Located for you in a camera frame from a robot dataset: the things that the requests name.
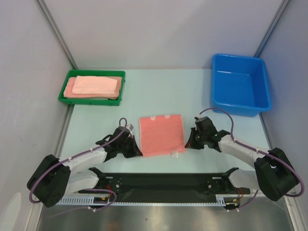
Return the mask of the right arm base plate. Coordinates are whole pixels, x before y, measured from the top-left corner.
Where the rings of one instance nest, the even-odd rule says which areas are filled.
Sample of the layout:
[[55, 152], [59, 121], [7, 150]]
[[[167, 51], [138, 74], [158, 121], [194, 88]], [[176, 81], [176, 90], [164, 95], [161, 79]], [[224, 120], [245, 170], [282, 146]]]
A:
[[236, 188], [231, 184], [228, 178], [214, 177], [206, 180], [206, 188], [214, 194], [244, 194], [248, 195], [251, 193], [248, 188]]

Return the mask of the pink white striped towel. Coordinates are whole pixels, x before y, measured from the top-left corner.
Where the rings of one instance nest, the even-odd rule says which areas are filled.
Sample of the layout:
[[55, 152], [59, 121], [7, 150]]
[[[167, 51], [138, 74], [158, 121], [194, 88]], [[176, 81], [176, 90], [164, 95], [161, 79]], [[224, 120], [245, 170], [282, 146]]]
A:
[[185, 136], [181, 115], [142, 117], [140, 148], [144, 157], [185, 152]]

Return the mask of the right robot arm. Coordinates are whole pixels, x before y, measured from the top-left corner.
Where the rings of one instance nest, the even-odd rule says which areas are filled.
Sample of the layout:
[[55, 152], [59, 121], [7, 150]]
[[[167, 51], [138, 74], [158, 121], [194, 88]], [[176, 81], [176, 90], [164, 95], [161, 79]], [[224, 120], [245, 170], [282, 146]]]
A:
[[230, 170], [221, 182], [226, 193], [244, 187], [261, 191], [270, 200], [278, 201], [300, 183], [283, 150], [267, 151], [250, 146], [228, 131], [218, 131], [209, 117], [196, 117], [185, 148], [201, 150], [205, 147], [229, 154], [252, 167], [252, 170], [237, 167]]

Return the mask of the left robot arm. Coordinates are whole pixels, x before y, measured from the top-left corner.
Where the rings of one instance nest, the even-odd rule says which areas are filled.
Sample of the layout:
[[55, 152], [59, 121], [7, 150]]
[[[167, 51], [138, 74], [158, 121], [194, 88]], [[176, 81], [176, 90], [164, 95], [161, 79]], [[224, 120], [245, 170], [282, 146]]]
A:
[[137, 146], [133, 126], [119, 126], [112, 135], [97, 141], [97, 147], [66, 159], [50, 154], [34, 171], [27, 183], [30, 202], [56, 205], [64, 195], [79, 191], [102, 192], [106, 187], [105, 176], [95, 168], [122, 154], [125, 158], [142, 156]]

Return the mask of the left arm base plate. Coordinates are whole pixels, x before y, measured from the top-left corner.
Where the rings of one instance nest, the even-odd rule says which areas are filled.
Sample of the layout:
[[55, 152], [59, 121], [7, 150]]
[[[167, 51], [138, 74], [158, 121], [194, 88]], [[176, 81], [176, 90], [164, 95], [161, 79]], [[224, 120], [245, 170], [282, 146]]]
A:
[[113, 176], [108, 176], [104, 173], [98, 175], [98, 182], [94, 186], [93, 190], [83, 189], [78, 191], [79, 193], [103, 193], [102, 189], [114, 191], [119, 194], [121, 191], [122, 179]]

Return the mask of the light pink towel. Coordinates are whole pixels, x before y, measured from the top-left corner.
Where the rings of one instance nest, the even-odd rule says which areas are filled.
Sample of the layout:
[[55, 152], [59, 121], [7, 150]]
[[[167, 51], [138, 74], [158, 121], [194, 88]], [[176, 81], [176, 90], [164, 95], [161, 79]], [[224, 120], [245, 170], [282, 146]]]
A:
[[109, 77], [77, 76], [74, 94], [114, 94], [118, 81]]

